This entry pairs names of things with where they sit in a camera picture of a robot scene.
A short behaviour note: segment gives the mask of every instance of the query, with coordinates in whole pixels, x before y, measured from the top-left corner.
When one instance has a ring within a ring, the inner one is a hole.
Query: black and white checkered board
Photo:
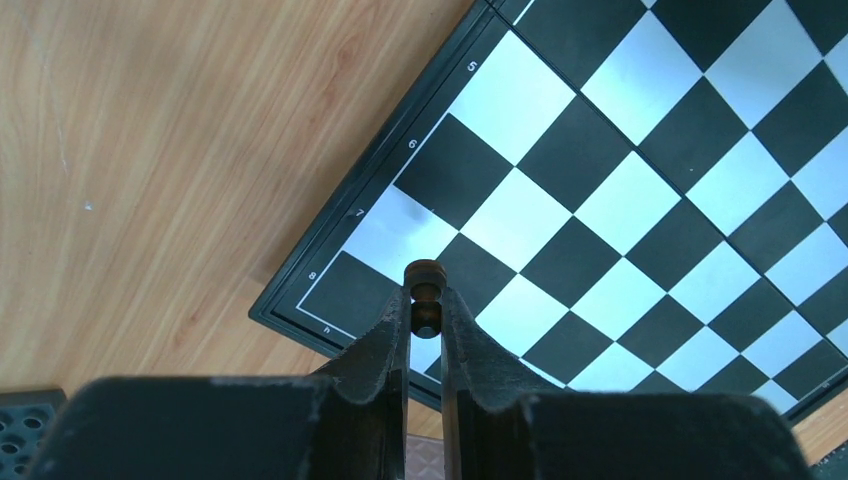
[[[560,386],[790,412],[843,374],[848,3],[506,0],[463,53],[276,315],[344,346],[435,258]]]

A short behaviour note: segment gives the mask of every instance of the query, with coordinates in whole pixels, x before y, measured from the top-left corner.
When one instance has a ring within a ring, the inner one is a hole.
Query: wooden surface
[[[469,3],[0,0],[0,389],[321,365],[246,312]]]

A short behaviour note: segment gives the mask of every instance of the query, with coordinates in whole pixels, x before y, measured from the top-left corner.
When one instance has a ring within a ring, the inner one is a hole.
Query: wood grain
[[[246,312],[469,4],[0,1],[0,388],[321,365]]]

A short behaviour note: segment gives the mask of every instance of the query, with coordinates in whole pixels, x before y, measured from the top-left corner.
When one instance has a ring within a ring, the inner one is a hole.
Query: gray plastic block with holes
[[[0,480],[24,477],[64,402],[60,389],[0,393]]]

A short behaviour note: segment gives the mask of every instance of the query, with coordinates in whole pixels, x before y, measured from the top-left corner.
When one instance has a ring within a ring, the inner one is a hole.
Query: scratch on table
[[[29,37],[29,40],[32,42],[32,46],[35,49],[35,53],[39,57],[41,69],[44,70],[46,74],[47,90],[50,92],[50,105],[53,108],[53,120],[56,124],[56,136],[59,140],[59,158],[62,160],[62,169],[65,171],[65,176],[68,176],[70,174],[70,170],[68,168],[68,159],[65,156],[65,133],[62,130],[62,123],[60,121],[61,116],[59,114],[59,101],[56,98],[56,88],[53,84],[53,71],[50,69],[50,59],[47,56],[47,51],[42,47],[41,41],[35,35],[35,32],[29,23],[29,17],[27,17],[24,9],[15,0],[10,0],[10,3],[14,6],[15,11],[17,11],[18,17],[20,17],[24,30],[27,33],[27,37]]]

